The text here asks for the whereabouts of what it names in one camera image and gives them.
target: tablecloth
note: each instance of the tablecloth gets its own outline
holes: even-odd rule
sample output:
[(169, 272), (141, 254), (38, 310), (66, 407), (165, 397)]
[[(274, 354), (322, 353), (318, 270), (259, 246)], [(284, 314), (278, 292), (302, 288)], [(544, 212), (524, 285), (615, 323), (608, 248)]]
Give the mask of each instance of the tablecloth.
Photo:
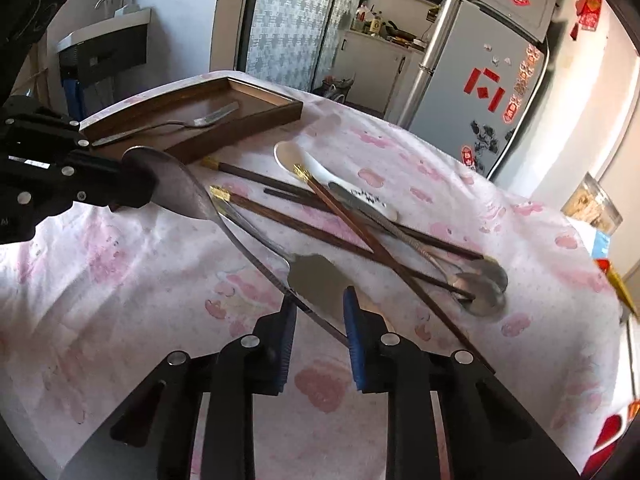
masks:
[[(304, 109), (299, 121), (225, 148), (216, 154), (219, 160), (295, 183), (273, 158), (276, 142), (295, 140), (338, 176), (395, 206), (404, 224), (500, 261), (510, 280), (500, 320), (473, 317), (446, 292), (427, 290), (581, 470), (610, 411), (619, 307), (565, 217), (497, 189), (392, 124), (242, 73), (211, 73), (153, 89), (82, 126), (223, 75), (289, 94), (304, 101)], [(261, 186), (240, 178), (192, 167), (204, 184), (229, 187), (358, 242), (329, 214), (267, 196)], [(460, 348), (391, 270), (248, 217), (291, 251), (331, 259), (397, 332), (424, 350), (450, 354)], [(239, 237), (272, 269), (285, 272), (277, 256), (248, 236)], [(388, 239), (385, 244), (405, 263), (437, 276), (411, 250)], [(25, 446), (37, 455), (36, 464), (48, 454), (54, 464), (49, 470), (65, 465), (170, 351), (182, 349), (192, 357), (216, 352), (251, 332), (257, 318), (277, 310), (282, 298), (212, 222), (182, 218), (153, 204), (113, 214), (77, 203), (43, 221), (32, 241), (0, 247), (0, 262), (5, 379), (0, 397), (13, 399), (12, 409), (33, 430)], [(261, 480), (384, 476), (386, 396), (359, 394), (347, 349), (303, 314), (285, 391), (255, 397), (254, 419)], [(198, 475), (198, 460), (192, 475)]]

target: sink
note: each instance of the sink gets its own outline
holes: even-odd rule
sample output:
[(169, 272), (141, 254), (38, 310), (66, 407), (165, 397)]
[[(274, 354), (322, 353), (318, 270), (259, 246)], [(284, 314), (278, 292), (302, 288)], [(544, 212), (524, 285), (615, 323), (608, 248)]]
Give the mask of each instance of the sink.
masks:
[(70, 46), (82, 43), (83, 41), (92, 40), (98, 36), (104, 36), (105, 34), (111, 34), (124, 28), (137, 27), (139, 25), (146, 25), (151, 20), (151, 9), (142, 9), (137, 12), (130, 12), (123, 16), (115, 16), (108, 20), (102, 20), (101, 22), (94, 23), (88, 27), (79, 28), (69, 34), (64, 40), (58, 43), (56, 52), (62, 52)]

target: gold chopstick tip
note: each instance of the gold chopstick tip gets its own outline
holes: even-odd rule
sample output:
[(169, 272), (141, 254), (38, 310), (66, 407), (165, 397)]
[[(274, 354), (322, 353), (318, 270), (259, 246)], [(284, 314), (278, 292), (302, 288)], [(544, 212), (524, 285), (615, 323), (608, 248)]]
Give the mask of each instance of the gold chopstick tip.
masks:
[(216, 198), (229, 202), (231, 200), (231, 193), (225, 188), (219, 186), (209, 186), (209, 192)]
[(304, 182), (308, 182), (309, 179), (311, 178), (311, 173), (309, 173), (304, 166), (302, 166), (301, 164), (295, 164), (293, 166), (293, 171), (296, 174), (296, 176), (300, 179), (303, 180)]
[(200, 161), (200, 165), (215, 171), (217, 171), (220, 167), (220, 163), (212, 156), (206, 156), (205, 158), (203, 158)]

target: dark chopstick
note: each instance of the dark chopstick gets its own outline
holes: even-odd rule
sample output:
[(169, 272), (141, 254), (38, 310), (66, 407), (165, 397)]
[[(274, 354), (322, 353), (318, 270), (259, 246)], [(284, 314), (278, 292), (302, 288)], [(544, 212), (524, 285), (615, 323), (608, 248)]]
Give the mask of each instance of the dark chopstick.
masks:
[(200, 161), (200, 165), (205, 168), (209, 168), (210, 170), (221, 171), (222, 173), (239, 176), (241, 178), (251, 180), (252, 182), (257, 182), (258, 184), (271, 186), (295, 196), (316, 198), (313, 192), (308, 189), (303, 189), (302, 187), (294, 186), (293, 184), (287, 184), (286, 182), (281, 182), (275, 178), (271, 178), (270, 176), (254, 173), (253, 171), (245, 170), (244, 168), (238, 168), (237, 166), (227, 164), (226, 162), (219, 162), (211, 156), (203, 158)]
[(334, 197), (327, 189), (325, 189), (307, 170), (295, 167), (296, 173), (302, 178), (308, 186), (314, 190), (322, 201), (331, 208), (331, 210), (339, 216), (345, 224), (347, 224), (353, 232), (355, 232), (374, 252), (374, 254), (382, 259), (387, 265), (391, 267), (394, 272), (403, 280), (409, 288), (414, 291), (415, 295), (420, 298), (431, 311), (438, 316), (441, 322), (451, 330), (459, 341), (473, 354), (478, 357), (484, 366), (486, 366), (491, 373), (495, 373), (495, 370), (487, 362), (484, 356), (476, 348), (476, 346), (469, 340), (469, 338), (458, 328), (458, 326), (450, 319), (449, 316), (440, 308), (440, 306), (431, 299), (431, 297), (418, 285), (415, 280), (402, 268), (395, 258), (384, 248), (384, 246), (377, 240), (377, 238), (367, 231), (367, 228), (360, 224), (360, 221), (351, 213), (336, 197)]
[[(223, 193), (228, 195), (228, 199), (227, 197), (225, 197), (223, 198), (223, 200), (226, 200), (227, 202), (235, 204), (238, 207), (241, 207), (242, 209), (246, 209), (247, 211), (256, 213), (257, 215), (260, 215), (264, 218), (268, 218), (269, 220), (273, 220), (274, 222), (277, 222), (286, 227), (289, 227), (295, 231), (298, 231), (299, 233), (305, 234), (307, 236), (315, 238), (316, 240), (320, 240), (321, 242), (325, 242), (339, 249), (349, 251), (352, 254), (356, 254), (357, 256), (361, 256), (372, 262), (386, 265), (382, 259), (377, 257), (377, 255), (372, 253), (371, 251), (367, 251), (366, 249), (363, 249), (360, 246), (352, 244), (346, 240), (342, 240), (342, 238), (338, 238), (337, 236), (334, 236), (331, 233), (322, 231), (322, 229), (313, 227), (309, 224), (304, 223), (303, 221), (300, 221), (295, 218), (292, 218), (291, 216), (285, 215), (280, 211), (276, 211), (275, 209), (271, 209), (267, 206), (254, 202), (251, 199), (245, 198), (244, 196), (231, 193), (229, 190), (215, 187), (215, 186), (211, 186), (211, 187), (212, 189), (220, 190)], [(449, 283), (438, 280), (437, 278), (432, 278), (428, 274), (424, 274), (423, 272), (412, 269), (411, 267), (407, 267), (407, 266), (403, 266), (403, 267), (407, 273), (424, 281), (425, 283), (429, 283), (430, 285), (434, 285), (434, 286), (439, 286), (440, 288), (444, 288), (449, 292), (455, 292), (457, 294), (460, 294), (461, 296), (465, 296), (470, 300), (473, 300), (474, 298), (474, 295), (467, 292), (466, 290), (462, 290), (461, 288), (457, 288), (453, 285), (449, 285)]]
[[(322, 202), (317, 196), (313, 197), (303, 197), (296, 195), (290, 192), (281, 192), (276, 189), (270, 189), (268, 187), (264, 188), (264, 192), (267, 195), (277, 196), (278, 198), (282, 198), (284, 200), (288, 200), (289, 202), (294, 202), (300, 205), (306, 205), (308, 207), (312, 207), (314, 209), (318, 209), (320, 211), (325, 211), (327, 213), (333, 213), (324, 202)], [(484, 256), (480, 253), (477, 253), (471, 249), (467, 249), (466, 247), (461, 247), (456, 244), (452, 244), (450, 242), (445, 242), (444, 240), (440, 240), (439, 238), (433, 237), (426, 233), (421, 233), (420, 231), (416, 231), (415, 229), (411, 229), (405, 225), (394, 222), (396, 226), (404, 231), (409, 236), (415, 238), (416, 240), (420, 240), (421, 242), (430, 245), (431, 247), (435, 247), (437, 249), (441, 249), (443, 251), (447, 251), (447, 253), (457, 254), (458, 256), (462, 256), (468, 260), (482, 260)]]

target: silver screw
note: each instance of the silver screw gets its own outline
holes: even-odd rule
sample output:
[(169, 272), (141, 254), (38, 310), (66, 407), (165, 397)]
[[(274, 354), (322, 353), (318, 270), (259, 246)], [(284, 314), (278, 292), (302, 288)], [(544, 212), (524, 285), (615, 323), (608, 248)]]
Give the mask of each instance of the silver screw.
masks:
[(27, 205), (29, 202), (31, 202), (31, 193), (28, 191), (18, 193), (18, 204)]
[(460, 352), (456, 352), (454, 357), (456, 361), (458, 361), (461, 365), (469, 365), (474, 361), (473, 355), (467, 352), (466, 350), (461, 350)]
[(260, 338), (257, 335), (249, 334), (240, 340), (240, 344), (245, 348), (255, 348), (260, 344)]
[(175, 352), (171, 352), (167, 357), (166, 357), (166, 361), (171, 365), (171, 366), (178, 366), (181, 364), (184, 364), (187, 361), (187, 354), (185, 354), (184, 352), (180, 352), (179, 350), (175, 351)]
[(396, 346), (400, 342), (400, 336), (393, 332), (387, 332), (380, 336), (380, 342), (385, 346)]

